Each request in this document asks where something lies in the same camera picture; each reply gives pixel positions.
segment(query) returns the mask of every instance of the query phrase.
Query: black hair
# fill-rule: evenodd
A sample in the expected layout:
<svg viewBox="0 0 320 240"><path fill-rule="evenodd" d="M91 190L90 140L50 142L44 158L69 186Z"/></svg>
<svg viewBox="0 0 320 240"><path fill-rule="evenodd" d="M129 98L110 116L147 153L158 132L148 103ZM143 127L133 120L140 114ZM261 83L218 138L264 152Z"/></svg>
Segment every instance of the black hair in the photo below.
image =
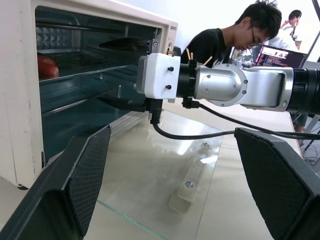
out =
<svg viewBox="0 0 320 240"><path fill-rule="evenodd" d="M292 20L294 18L301 18L302 12L300 10L293 10L289 15L289 20Z"/></svg>
<svg viewBox="0 0 320 240"><path fill-rule="evenodd" d="M282 14L277 8L275 1L269 2L268 0L257 0L254 4L251 4L244 10L235 24L241 23L246 17L251 18L251 27L266 31L268 39L273 39L278 35Z"/></svg>

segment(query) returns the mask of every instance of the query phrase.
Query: black t-shirt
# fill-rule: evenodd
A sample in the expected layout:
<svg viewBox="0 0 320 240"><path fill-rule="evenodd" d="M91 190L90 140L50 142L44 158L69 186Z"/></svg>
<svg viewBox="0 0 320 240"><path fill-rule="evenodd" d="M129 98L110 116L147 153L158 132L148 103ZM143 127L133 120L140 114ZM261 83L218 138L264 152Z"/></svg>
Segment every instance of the black t-shirt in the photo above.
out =
<svg viewBox="0 0 320 240"><path fill-rule="evenodd" d="M209 68L222 63L226 57L227 47L221 29L207 29L195 36L187 46L190 53L193 53L193 59L198 63L204 64L211 56L212 59L206 65ZM184 50L181 55L181 63L187 64L189 61L187 51Z"/></svg>

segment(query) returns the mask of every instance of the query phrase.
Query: white wall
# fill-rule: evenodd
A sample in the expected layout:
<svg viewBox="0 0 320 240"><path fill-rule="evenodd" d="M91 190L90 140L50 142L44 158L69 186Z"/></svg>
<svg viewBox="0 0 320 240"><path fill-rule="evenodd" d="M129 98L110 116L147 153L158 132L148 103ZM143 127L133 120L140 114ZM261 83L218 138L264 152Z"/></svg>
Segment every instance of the white wall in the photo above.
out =
<svg viewBox="0 0 320 240"><path fill-rule="evenodd" d="M182 50L190 40L205 29L225 28L235 23L246 7L255 0L118 0L146 9L178 22L175 45ZM307 53L314 42L320 22L311 0L278 0L283 21L291 11L302 11L300 29L303 41L300 47ZM320 41L316 46L320 56Z"/></svg>

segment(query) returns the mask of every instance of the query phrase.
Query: laptop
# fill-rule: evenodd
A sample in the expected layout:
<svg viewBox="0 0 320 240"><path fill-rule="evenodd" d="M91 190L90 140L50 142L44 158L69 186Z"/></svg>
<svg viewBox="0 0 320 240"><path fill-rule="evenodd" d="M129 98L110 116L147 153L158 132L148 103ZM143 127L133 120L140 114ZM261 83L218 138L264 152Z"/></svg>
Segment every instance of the laptop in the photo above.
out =
<svg viewBox="0 0 320 240"><path fill-rule="evenodd" d="M255 67L289 67L294 69L303 68L308 54L285 50L273 46L258 46L258 55L255 59Z"/></svg>

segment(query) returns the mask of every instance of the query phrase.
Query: person in white shirt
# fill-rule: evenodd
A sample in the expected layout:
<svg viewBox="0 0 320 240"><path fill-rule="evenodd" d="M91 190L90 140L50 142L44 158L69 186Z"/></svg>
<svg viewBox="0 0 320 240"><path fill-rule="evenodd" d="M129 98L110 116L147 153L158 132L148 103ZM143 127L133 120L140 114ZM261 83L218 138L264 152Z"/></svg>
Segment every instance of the person in white shirt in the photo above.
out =
<svg viewBox="0 0 320 240"><path fill-rule="evenodd" d="M276 37L270 39L265 44L278 49L285 49L285 50L290 50L294 52L299 52L295 44L295 41L292 39L292 37L289 34L287 34L282 29L279 30L279 33Z"/></svg>
<svg viewBox="0 0 320 240"><path fill-rule="evenodd" d="M302 12L300 10L292 11L289 15L289 19L284 21L284 23L280 27L280 29L282 29L285 33L291 36L298 49L300 49L300 45L302 42L298 27L301 16Z"/></svg>

